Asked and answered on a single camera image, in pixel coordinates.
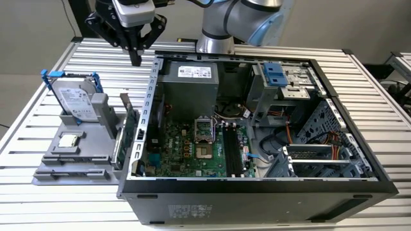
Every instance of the white wall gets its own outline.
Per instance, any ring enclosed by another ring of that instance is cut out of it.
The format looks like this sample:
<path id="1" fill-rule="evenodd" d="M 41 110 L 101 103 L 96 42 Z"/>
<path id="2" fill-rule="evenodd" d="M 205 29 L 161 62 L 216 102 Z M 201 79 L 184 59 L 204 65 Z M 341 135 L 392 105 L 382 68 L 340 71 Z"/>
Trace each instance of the white wall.
<path id="1" fill-rule="evenodd" d="M 294 0 L 278 45 L 350 48 L 362 62 L 382 62 L 389 51 L 411 51 L 409 9 L 411 0 Z M 157 13 L 168 18 L 160 41 L 198 38 L 198 7 L 176 0 Z M 1 0 L 0 30 L 2 74 L 50 68 L 73 36 L 60 0 Z"/>
<path id="2" fill-rule="evenodd" d="M 296 0 L 280 46 L 349 48 L 361 62 L 411 51 L 411 0 Z"/>
<path id="3" fill-rule="evenodd" d="M 77 29 L 66 0 L 65 6 Z M 50 69 L 73 37 L 60 0 L 1 0 L 0 31 L 1 74 Z"/>

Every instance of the motherboard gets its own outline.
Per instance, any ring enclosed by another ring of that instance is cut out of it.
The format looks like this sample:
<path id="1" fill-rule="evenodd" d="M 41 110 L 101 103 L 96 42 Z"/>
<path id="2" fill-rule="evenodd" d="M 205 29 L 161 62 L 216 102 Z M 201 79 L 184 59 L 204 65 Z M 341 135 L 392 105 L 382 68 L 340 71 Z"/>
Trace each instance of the motherboard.
<path id="1" fill-rule="evenodd" d="M 254 177 L 252 159 L 246 158 L 249 142 L 244 126 L 217 125 L 209 120 L 196 123 L 166 121 L 158 153 L 149 153 L 145 173 L 156 177 L 230 177 L 230 163 L 240 167 L 238 177 Z M 234 132 L 229 144 L 225 132 Z"/>

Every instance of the power supply label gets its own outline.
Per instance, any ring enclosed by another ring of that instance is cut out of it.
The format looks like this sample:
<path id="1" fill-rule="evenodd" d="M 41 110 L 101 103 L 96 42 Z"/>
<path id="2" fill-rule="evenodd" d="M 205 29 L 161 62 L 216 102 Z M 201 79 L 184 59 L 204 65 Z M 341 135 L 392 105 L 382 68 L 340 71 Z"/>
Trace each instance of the power supply label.
<path id="1" fill-rule="evenodd" d="M 97 120 L 86 92 L 77 88 L 58 88 L 58 91 L 72 115 L 84 121 Z"/>
<path id="2" fill-rule="evenodd" d="M 210 67 L 180 66 L 177 76 L 184 78 L 210 78 Z"/>

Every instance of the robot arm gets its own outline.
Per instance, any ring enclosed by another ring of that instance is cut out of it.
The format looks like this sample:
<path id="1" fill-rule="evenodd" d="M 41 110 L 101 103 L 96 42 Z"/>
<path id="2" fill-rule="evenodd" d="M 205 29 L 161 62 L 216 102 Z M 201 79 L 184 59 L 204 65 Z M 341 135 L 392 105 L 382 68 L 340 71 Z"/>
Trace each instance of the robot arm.
<path id="1" fill-rule="evenodd" d="M 253 46 L 266 45 L 278 28 L 281 0 L 188 0 L 204 8 L 202 35 L 196 51 L 233 53 L 233 36 Z M 113 46 L 129 53 L 133 66 L 140 66 L 141 54 L 161 35 L 166 18 L 154 9 L 173 0 L 96 0 L 96 11 L 85 23 Z M 149 24 L 150 31 L 141 36 Z"/>

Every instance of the aluminum work surface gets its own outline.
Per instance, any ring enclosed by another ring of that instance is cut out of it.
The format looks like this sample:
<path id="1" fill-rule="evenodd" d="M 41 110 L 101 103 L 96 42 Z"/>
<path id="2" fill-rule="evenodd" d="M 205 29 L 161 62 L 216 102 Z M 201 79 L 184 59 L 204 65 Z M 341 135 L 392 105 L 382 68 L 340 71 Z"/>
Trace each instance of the aluminum work surface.
<path id="1" fill-rule="evenodd" d="M 152 49 L 193 52 L 193 43 L 156 43 Z M 354 56 L 341 50 L 237 46 L 236 54 L 316 59 L 340 100 L 398 189 L 398 195 L 336 224 L 276 226 L 141 226 L 116 186 L 33 186 L 40 164 L 60 125 L 60 106 L 40 86 L 0 141 L 1 230 L 411 230 L 411 125 L 385 91 Z M 54 69 L 69 73 L 97 71 L 109 104 L 124 112 L 118 94 L 126 92 L 141 108 L 153 50 L 141 67 L 100 39 L 70 43 Z"/>
<path id="2" fill-rule="evenodd" d="M 386 64 L 394 68 L 404 79 L 411 83 L 411 53 L 398 53 L 398 56 L 390 55 Z"/>

